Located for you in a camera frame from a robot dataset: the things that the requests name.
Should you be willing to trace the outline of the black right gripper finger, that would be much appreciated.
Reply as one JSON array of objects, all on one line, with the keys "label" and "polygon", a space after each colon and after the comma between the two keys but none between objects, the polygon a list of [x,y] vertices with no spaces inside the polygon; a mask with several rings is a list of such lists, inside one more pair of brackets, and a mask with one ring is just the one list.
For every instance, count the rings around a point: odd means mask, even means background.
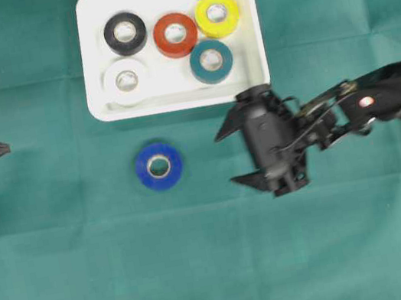
[{"label": "black right gripper finger", "polygon": [[226,117],[224,118],[223,124],[215,135],[214,141],[219,142],[232,135],[235,132],[242,132],[245,123],[245,113],[243,106],[235,104],[230,108]]},{"label": "black right gripper finger", "polygon": [[270,191],[269,182],[261,171],[254,171],[253,173],[232,177],[230,180],[258,191]]}]

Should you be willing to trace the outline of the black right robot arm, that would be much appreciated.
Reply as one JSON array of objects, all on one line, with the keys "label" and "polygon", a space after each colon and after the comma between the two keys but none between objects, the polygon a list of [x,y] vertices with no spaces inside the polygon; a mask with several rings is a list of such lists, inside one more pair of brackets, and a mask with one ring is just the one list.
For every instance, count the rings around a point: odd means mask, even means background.
[{"label": "black right robot arm", "polygon": [[401,62],[343,80],[292,110],[288,103],[295,100],[281,98],[268,84],[236,96],[215,139],[240,132],[255,171],[232,181],[276,197],[298,191],[309,183],[309,147],[326,150],[348,134],[368,135],[377,119],[401,120]]}]

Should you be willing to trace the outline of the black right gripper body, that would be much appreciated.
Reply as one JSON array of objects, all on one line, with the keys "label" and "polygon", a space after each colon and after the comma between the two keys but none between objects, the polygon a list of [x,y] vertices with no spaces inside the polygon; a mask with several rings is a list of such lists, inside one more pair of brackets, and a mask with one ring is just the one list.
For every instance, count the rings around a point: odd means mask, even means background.
[{"label": "black right gripper body", "polygon": [[278,159],[273,167],[277,191],[290,191],[303,188],[309,182],[307,177],[306,150],[317,146],[325,150],[341,137],[341,127],[333,107],[336,105],[334,90],[330,88],[298,105],[296,112],[289,108],[288,102],[298,102],[293,96],[280,99],[274,92],[262,93],[263,102],[268,106],[275,120],[276,144],[270,148],[272,157]]}]

